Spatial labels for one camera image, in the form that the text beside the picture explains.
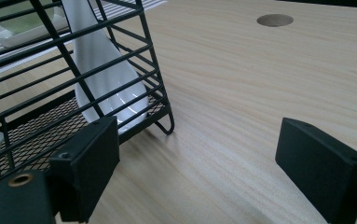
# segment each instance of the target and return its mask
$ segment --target black wire rack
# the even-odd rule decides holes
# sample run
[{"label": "black wire rack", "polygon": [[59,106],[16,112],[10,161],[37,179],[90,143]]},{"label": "black wire rack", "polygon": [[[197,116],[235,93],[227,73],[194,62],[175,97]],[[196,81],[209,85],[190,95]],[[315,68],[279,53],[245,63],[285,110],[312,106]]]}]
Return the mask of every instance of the black wire rack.
[{"label": "black wire rack", "polygon": [[[0,0],[0,8],[22,1]],[[100,0],[94,0],[95,6],[99,8],[103,19],[98,20],[96,25],[74,33],[70,32],[69,28],[56,30],[47,15],[46,9],[62,6],[60,1],[53,1],[53,3],[47,5],[41,5],[39,0],[31,0],[30,2],[33,6],[32,9],[1,17],[0,22],[36,12],[47,28],[48,35],[19,44],[16,47],[1,49],[0,56],[7,56],[0,57],[0,68],[41,51],[57,49],[53,51],[55,52],[54,54],[43,56],[43,60],[37,60],[36,63],[24,66],[22,69],[13,69],[13,72],[5,72],[0,76],[1,88],[10,80],[18,77],[26,79],[29,73],[42,74],[34,80],[17,84],[9,91],[0,92],[0,133],[4,135],[4,143],[0,146],[0,180],[7,175],[23,170],[47,171],[48,158],[51,154],[61,148],[76,132],[87,125],[81,114],[83,111],[93,107],[96,111],[102,113],[98,108],[99,102],[120,91],[124,91],[138,82],[144,84],[146,93],[114,109],[109,114],[102,114],[102,116],[114,116],[135,102],[143,98],[148,99],[148,107],[118,125],[118,128],[120,128],[146,113],[146,118],[143,121],[119,135],[119,143],[124,143],[152,124],[156,124],[165,134],[172,132],[174,128],[172,109],[158,68],[158,61],[141,0],[135,0],[135,3],[108,0],[107,2],[109,3],[128,9],[127,12],[109,19],[103,9],[103,3]],[[122,25],[121,23],[127,20],[140,22],[140,27],[143,28],[142,31],[133,32],[123,28],[124,24]],[[119,49],[122,56],[81,74],[72,59],[71,54],[73,51],[67,43],[100,29],[104,29],[109,34],[110,40]],[[126,60],[136,70],[138,77],[99,98],[95,98],[84,79]],[[42,73],[46,67],[53,66],[56,67],[56,71],[51,74]],[[48,84],[50,88],[47,90],[30,94],[31,92],[36,92],[33,90],[39,89],[39,85],[49,83],[56,78],[59,80],[57,84]],[[76,103],[76,95],[73,88],[76,83],[81,85],[90,100],[89,104],[82,107],[78,107]],[[19,101],[18,98],[20,97],[18,95],[21,94],[30,96]],[[159,123],[159,120],[166,116],[171,125],[169,129]]]}]

